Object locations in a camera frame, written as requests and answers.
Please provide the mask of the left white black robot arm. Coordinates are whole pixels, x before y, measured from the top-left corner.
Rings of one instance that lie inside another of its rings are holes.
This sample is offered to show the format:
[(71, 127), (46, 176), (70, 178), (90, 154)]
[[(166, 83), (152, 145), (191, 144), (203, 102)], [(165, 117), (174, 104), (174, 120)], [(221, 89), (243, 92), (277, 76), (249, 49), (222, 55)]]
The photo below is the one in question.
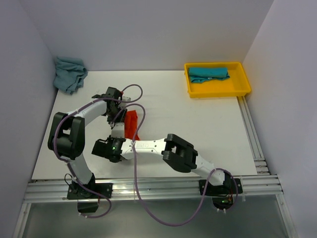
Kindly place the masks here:
[(118, 163), (122, 156), (122, 145), (126, 141), (124, 120), (127, 110), (124, 108), (131, 99), (122, 91), (109, 87), (104, 94), (96, 94), (92, 102), (69, 113), (56, 113), (48, 139), (48, 148), (57, 158), (66, 163), (70, 171), (68, 198), (89, 199), (111, 197), (112, 185), (97, 184), (95, 175), (88, 168), (83, 155), (85, 148), (85, 127), (99, 116), (107, 118), (112, 130), (107, 139), (98, 139), (93, 147), (93, 155)]

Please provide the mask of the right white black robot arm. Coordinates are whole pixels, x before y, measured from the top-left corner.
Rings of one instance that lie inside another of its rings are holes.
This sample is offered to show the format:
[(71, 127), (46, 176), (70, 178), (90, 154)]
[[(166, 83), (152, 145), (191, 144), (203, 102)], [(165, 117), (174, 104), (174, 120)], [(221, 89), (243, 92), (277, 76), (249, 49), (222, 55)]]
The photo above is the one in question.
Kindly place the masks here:
[(230, 176), (223, 170), (217, 170), (213, 163), (205, 160), (195, 150), (194, 145), (175, 134), (168, 134), (159, 140), (137, 140), (114, 138), (98, 139), (92, 149), (92, 154), (106, 158), (112, 163), (132, 160), (135, 155), (146, 159), (158, 159), (166, 162), (174, 171), (180, 173), (193, 172), (207, 178), (209, 183), (219, 193), (226, 193), (232, 186)]

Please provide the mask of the orange t shirt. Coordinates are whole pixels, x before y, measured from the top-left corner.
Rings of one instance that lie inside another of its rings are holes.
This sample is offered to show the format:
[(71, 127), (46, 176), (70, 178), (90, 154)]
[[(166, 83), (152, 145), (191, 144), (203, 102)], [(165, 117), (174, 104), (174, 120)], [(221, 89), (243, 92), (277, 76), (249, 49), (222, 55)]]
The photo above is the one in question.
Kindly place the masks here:
[(138, 126), (138, 116), (135, 110), (128, 111), (124, 119), (124, 135), (125, 138), (133, 139), (134, 133)]

